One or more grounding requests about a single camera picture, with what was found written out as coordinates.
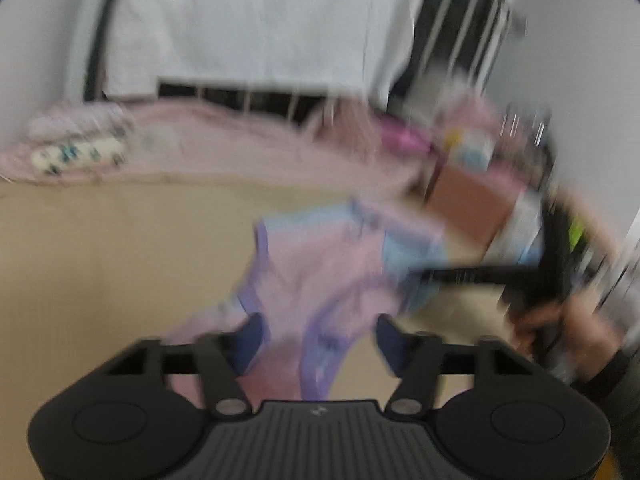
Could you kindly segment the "person's right hand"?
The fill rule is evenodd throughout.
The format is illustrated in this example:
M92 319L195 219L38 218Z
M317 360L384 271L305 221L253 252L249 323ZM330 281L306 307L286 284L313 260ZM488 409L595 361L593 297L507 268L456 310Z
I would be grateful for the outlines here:
M552 301L528 311L510 307L508 320L513 326L515 347L531 356L536 330L548 325L559 327L561 342L576 377L588 382L623 348L623 337L596 312L597 304L597 294L583 290L564 302Z

